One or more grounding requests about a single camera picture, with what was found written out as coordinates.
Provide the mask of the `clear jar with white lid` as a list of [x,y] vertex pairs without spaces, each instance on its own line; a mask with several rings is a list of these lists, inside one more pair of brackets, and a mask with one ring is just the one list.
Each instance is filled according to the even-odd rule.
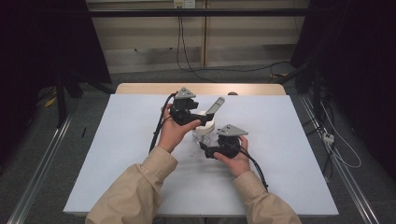
[[211,140],[211,134],[215,130],[216,124],[215,119],[207,121],[204,126],[198,126],[192,131],[192,140],[200,145],[201,143],[209,146]]

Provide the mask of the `black horizontal frame bar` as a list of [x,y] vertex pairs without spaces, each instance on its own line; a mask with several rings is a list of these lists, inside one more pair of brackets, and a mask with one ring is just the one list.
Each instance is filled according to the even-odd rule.
[[268,9],[95,9],[91,17],[293,17],[312,13],[307,8],[268,8]]

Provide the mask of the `wooden table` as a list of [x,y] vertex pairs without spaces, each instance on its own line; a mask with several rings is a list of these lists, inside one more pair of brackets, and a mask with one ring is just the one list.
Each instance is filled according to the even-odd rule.
[[279,84],[238,84],[238,83],[121,83],[116,94],[170,94],[187,88],[197,95],[285,95]]

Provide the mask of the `black metal stand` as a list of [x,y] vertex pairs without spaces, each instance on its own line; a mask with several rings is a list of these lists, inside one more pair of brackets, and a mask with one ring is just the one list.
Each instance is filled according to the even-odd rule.
[[78,84],[78,79],[75,77],[74,73],[59,69],[55,76],[55,87],[56,87],[56,98],[58,100],[58,124],[57,127],[60,128],[67,118],[65,93],[72,98],[80,98],[82,96],[82,89]]

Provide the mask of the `aluminium floor rail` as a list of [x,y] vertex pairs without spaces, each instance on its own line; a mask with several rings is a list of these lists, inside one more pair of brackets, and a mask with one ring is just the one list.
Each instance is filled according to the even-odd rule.
[[[311,123],[316,128],[316,132],[321,139],[321,142],[324,144],[326,151],[330,154],[330,159],[332,160],[332,166],[337,170],[337,173],[340,175],[344,185],[346,186],[346,190],[351,197],[351,200],[355,204],[357,210],[359,211],[363,222],[365,224],[380,224],[379,219],[377,218],[373,207],[370,205],[367,197],[364,195],[361,187],[358,182],[354,178],[351,173],[351,169],[360,168],[362,165],[361,157],[356,152],[356,150],[348,143],[348,141],[337,131],[334,127],[332,117],[326,110],[326,107],[323,103],[319,103],[318,108],[323,110],[324,118],[329,123],[330,127],[327,128],[324,124],[320,124],[318,121],[318,116],[314,114],[314,105],[311,102],[308,95],[300,95],[299,96],[304,109],[311,119]],[[322,135],[324,133],[334,133],[342,142],[346,144],[346,146],[353,152],[353,154],[358,159],[357,165],[352,165],[342,157],[338,148],[335,146],[335,143],[332,145],[328,145],[323,142]]]
[[51,138],[49,146],[47,147],[40,163],[35,169],[33,177],[29,181],[22,196],[11,213],[7,224],[24,224],[35,201],[35,198],[47,176],[47,173],[50,170],[51,164],[53,163],[53,160],[64,140],[72,119],[73,115],[68,115],[61,125],[56,129],[53,137]]

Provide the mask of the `black curtain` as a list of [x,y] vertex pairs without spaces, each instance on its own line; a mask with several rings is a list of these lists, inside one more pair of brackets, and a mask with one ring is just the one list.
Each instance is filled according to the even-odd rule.
[[291,64],[318,70],[372,156],[396,181],[396,0],[310,0]]
[[87,0],[0,0],[0,167],[35,113],[38,92],[62,82],[109,83]]

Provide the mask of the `person's left hand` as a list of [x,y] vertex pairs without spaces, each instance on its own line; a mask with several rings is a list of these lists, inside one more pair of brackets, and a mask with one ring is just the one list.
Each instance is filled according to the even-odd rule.
[[168,153],[172,153],[177,145],[183,140],[186,133],[201,125],[201,121],[196,119],[188,124],[180,126],[173,121],[169,109],[171,104],[167,104],[163,111],[163,121],[160,133],[160,140],[157,144]]

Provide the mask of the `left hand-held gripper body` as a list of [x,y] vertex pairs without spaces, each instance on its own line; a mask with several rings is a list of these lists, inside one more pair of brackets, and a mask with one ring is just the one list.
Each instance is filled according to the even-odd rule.
[[197,114],[192,114],[191,110],[198,107],[198,102],[193,98],[195,94],[187,88],[181,88],[174,96],[174,101],[170,108],[170,115],[173,120],[180,126],[188,124],[194,120],[204,121],[204,117]]

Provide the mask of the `grey tape strip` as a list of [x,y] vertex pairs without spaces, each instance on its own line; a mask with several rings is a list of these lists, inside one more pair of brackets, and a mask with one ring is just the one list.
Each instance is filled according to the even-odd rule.
[[224,97],[219,97],[216,102],[209,107],[209,109],[206,111],[207,114],[215,114],[225,103],[225,98]]

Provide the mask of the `person's right hand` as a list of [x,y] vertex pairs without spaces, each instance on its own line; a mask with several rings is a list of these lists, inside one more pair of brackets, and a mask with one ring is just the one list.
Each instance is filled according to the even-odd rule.
[[223,162],[230,170],[234,177],[238,177],[251,170],[249,158],[243,153],[239,152],[234,158],[230,159],[218,152],[214,153],[214,157]]

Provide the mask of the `wooden wall post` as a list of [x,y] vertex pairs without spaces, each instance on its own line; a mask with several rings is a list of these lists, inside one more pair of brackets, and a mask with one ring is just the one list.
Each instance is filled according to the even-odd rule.
[[[202,9],[207,9],[208,0],[202,0]],[[206,26],[207,17],[202,17],[202,45],[201,45],[201,66],[206,67]]]

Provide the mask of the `white wall socket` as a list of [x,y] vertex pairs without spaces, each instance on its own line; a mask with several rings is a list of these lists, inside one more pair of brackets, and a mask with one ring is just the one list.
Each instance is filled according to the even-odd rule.
[[174,8],[196,8],[195,0],[174,0]]

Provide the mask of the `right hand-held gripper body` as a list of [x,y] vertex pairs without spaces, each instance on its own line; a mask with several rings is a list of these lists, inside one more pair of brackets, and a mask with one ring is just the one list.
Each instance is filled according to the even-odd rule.
[[221,129],[218,129],[218,145],[215,147],[208,147],[205,156],[209,159],[214,159],[214,153],[218,152],[224,156],[232,159],[240,151],[241,145],[239,142],[240,135],[248,135],[248,132],[242,130],[232,124],[227,124]]

